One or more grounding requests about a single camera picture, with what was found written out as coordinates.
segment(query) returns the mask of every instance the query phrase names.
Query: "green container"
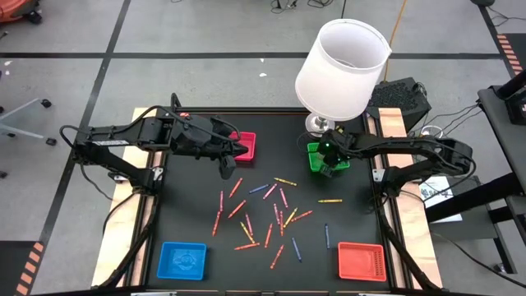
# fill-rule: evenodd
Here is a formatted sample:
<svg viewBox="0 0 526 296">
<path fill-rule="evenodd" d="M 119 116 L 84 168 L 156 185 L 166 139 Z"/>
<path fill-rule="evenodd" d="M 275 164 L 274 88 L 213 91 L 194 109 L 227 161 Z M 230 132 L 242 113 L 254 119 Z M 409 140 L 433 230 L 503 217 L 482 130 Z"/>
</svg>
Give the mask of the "green container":
<svg viewBox="0 0 526 296">
<path fill-rule="evenodd" d="M 307 150 L 309 151 L 309 163 L 311 164 L 312 172 L 319 172 L 323 165 L 323 155 L 319 154 L 318 151 L 319 143 L 307 144 Z M 344 161 L 336 165 L 335 170 L 348 169 L 351 164 L 348 161 Z"/>
</svg>

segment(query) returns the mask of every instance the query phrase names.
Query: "lamp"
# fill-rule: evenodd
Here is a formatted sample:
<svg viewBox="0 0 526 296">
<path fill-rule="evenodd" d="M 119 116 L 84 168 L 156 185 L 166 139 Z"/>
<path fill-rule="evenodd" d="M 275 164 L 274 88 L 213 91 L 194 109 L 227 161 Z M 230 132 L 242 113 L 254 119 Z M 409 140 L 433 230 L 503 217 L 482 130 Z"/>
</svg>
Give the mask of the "lamp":
<svg viewBox="0 0 526 296">
<path fill-rule="evenodd" d="M 296 78 L 296 94 L 311 111 L 307 130 L 321 136 L 335 121 L 362 114 L 390 54 L 384 36 L 366 23 L 339 19 L 323 25 Z"/>
</svg>

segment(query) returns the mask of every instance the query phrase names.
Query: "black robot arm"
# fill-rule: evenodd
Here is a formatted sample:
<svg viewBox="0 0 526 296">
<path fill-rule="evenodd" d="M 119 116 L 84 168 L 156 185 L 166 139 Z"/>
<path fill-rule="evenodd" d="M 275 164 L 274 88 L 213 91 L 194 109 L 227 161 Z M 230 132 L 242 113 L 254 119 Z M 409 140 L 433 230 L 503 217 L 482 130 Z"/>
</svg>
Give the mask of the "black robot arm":
<svg viewBox="0 0 526 296">
<path fill-rule="evenodd" d="M 318 152 L 324 155 L 325 166 L 321 172 L 327 176 L 341 161 L 350 159 L 370 159 L 379 154 L 421 155 L 426 159 L 398 168 L 395 166 L 373 171 L 375 182 L 380 184 L 381 192 L 391 197 L 400 194 L 402 186 L 409 181 L 426 180 L 434 174 L 445 173 L 450 176 L 466 174 L 471 167 L 470 146 L 446 138 L 433 136 L 389 137 L 345 133 L 342 127 L 325 132 L 320 139 Z"/>
<path fill-rule="evenodd" d="M 146 118 L 145 115 L 153 109 L 162 109 L 167 115 Z M 230 123 L 187 113 L 180 116 L 160 106 L 147 109 L 127 126 L 89 127 L 86 131 L 70 128 L 78 131 L 72 144 L 73 159 L 77 163 L 100 165 L 148 194 L 156 193 L 162 169 L 139 169 L 111 153 L 109 147 L 136 146 L 149 152 L 170 151 L 174 155 L 194 156 L 197 160 L 200 157 L 219 160 L 223 179 L 230 178 L 236 168 L 233 157 L 248 152 L 238 143 L 238 129 Z M 237 134 L 237 139 L 229 138 L 232 132 Z"/>
</svg>

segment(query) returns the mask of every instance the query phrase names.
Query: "blue tray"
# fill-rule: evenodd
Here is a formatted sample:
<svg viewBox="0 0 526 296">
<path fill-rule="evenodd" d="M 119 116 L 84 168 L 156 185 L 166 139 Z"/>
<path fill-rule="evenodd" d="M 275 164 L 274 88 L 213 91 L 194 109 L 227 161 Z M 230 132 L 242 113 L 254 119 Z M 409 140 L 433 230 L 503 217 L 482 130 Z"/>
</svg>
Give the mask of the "blue tray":
<svg viewBox="0 0 526 296">
<path fill-rule="evenodd" d="M 203 280 L 205 256 L 204 243 L 163 243 L 157 277 L 171 280 Z"/>
</svg>

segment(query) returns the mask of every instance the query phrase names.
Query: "red plastic bin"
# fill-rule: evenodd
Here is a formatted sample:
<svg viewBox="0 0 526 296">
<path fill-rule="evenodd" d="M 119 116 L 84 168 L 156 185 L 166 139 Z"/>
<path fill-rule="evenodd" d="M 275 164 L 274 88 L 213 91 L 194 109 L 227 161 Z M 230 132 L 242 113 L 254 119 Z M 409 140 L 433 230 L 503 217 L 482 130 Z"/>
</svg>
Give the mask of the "red plastic bin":
<svg viewBox="0 0 526 296">
<path fill-rule="evenodd" d="M 384 248 L 369 243 L 338 243 L 339 277 L 386 281 Z"/>
<path fill-rule="evenodd" d="M 248 147 L 248 152 L 242 155 L 234 157 L 237 161 L 251 161 L 254 159 L 254 152 L 256 151 L 256 134 L 254 132 L 239 132 L 241 134 L 241 140 L 239 144 Z M 236 139 L 238 135 L 236 132 L 230 134 L 230 138 Z"/>
</svg>

